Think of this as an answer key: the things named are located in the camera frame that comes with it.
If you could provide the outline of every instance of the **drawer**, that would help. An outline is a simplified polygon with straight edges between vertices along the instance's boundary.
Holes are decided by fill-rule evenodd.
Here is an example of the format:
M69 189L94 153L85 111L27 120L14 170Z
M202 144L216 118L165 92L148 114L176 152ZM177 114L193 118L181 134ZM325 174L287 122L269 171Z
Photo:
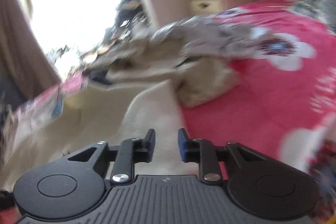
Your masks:
M192 0L189 5L194 15L211 15L223 11L222 0Z

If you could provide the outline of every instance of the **flower center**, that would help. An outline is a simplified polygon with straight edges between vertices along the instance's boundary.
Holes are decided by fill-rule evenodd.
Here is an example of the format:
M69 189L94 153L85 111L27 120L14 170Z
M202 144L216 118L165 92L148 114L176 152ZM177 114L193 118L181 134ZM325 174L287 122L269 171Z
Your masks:
M288 56L295 53L295 45L283 38L269 38L265 39L258 46L258 50L263 51L265 55L280 55Z

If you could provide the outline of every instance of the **silver screw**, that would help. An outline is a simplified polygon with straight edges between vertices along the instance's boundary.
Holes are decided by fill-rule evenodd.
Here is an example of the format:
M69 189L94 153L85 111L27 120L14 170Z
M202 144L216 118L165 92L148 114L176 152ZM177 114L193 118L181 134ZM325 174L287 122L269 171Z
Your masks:
M116 174L112 177L112 180L114 180L115 182L125 182L128 181L129 176L126 174Z
M204 179L207 181L219 181L221 176L215 173L209 173L204 176Z

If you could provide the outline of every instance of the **drawer knob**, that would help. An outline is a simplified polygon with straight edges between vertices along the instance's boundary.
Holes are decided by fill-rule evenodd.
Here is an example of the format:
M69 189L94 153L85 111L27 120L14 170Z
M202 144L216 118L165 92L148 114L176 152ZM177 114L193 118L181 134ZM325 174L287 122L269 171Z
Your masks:
M202 8L202 9L205 9L205 8L209 7L210 4L208 4L208 3L200 3L198 6L199 6L200 8Z

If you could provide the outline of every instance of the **brown fabric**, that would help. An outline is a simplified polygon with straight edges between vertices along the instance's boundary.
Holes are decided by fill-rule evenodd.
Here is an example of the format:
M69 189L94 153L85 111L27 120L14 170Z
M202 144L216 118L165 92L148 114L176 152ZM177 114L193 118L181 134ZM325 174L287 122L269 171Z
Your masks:
M0 60L27 99L60 82L40 49L18 0L0 0Z

